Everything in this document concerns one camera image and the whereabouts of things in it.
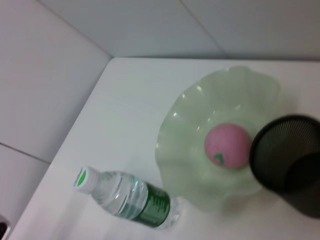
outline plastic bottle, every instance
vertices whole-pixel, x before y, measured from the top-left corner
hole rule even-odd
[[[91,194],[110,214],[151,228],[172,227],[180,213],[176,198],[170,198],[164,190],[125,172],[99,172],[84,166],[74,187],[81,193]]]

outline black object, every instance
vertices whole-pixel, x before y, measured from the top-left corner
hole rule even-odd
[[[320,122],[302,115],[272,121],[254,138],[249,162],[263,186],[320,218]]]
[[[0,222],[0,240],[4,237],[8,229],[8,226],[5,222]]]

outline glass bowl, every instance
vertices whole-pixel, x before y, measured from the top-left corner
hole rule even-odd
[[[218,70],[185,90],[164,118],[155,147],[164,189],[205,212],[230,196],[260,190],[248,164],[217,166],[207,157],[204,142],[223,123],[243,127],[253,139],[271,120],[279,93],[276,79],[245,66]]]

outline white table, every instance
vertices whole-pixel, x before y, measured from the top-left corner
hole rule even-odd
[[[186,203],[177,226],[156,231],[118,219],[73,191],[82,165],[131,172],[162,185],[155,163],[159,127],[178,95],[235,65],[279,79],[280,106],[320,118],[320,63],[115,58],[106,67],[10,240],[319,240],[320,220],[262,190],[216,213]]]

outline bottle label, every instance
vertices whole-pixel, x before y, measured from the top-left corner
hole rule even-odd
[[[170,212],[170,197],[162,189],[147,183],[148,197],[142,211],[132,221],[152,228],[164,223]]]

